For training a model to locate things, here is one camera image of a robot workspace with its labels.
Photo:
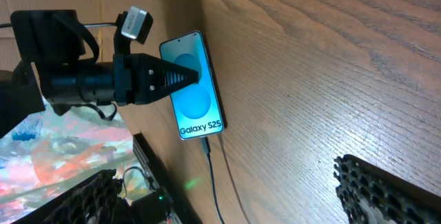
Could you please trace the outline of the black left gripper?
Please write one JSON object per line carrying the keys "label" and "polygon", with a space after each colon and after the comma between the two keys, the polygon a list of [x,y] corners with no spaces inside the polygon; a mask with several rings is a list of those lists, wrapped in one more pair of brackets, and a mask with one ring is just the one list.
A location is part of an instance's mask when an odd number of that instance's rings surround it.
{"label": "black left gripper", "polygon": [[10,109],[27,116],[47,100],[62,115],[71,107],[145,105],[198,82],[198,72],[148,54],[130,54],[113,26],[114,56],[100,63],[99,45],[75,10],[17,10],[10,16],[21,61],[10,75]]}

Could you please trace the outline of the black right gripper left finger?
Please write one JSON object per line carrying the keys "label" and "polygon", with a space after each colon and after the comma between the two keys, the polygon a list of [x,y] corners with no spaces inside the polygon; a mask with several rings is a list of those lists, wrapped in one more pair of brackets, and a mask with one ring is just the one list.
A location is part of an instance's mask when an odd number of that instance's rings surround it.
{"label": "black right gripper left finger", "polygon": [[14,224],[111,223],[122,190],[116,170],[101,170]]}

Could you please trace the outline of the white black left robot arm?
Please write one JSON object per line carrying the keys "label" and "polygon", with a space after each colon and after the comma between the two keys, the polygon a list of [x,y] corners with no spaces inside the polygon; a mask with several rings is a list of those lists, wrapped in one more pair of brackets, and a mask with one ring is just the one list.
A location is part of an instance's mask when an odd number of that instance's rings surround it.
{"label": "white black left robot arm", "polygon": [[130,44],[145,40],[150,13],[132,7],[113,26],[114,55],[100,63],[100,47],[75,10],[17,10],[10,15],[21,60],[1,71],[1,135],[48,102],[62,116],[72,107],[88,107],[106,121],[102,105],[146,105],[199,80],[198,72],[148,54],[133,54]]}

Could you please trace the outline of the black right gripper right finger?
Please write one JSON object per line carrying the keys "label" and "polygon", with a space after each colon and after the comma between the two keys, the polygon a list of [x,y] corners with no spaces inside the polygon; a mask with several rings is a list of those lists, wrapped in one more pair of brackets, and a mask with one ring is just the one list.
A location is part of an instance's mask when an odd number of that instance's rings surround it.
{"label": "black right gripper right finger", "polygon": [[362,159],[334,159],[336,195],[349,223],[440,223],[440,197]]}

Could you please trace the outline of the blue screen Galaxy smartphone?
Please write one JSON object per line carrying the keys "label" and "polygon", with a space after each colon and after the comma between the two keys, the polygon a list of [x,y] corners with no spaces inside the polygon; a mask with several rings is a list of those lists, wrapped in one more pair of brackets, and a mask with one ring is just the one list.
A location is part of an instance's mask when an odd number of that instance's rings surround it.
{"label": "blue screen Galaxy smartphone", "polygon": [[163,60],[198,72],[197,83],[170,95],[180,138],[188,140],[222,132],[223,109],[202,33],[195,30],[163,42],[159,52]]}

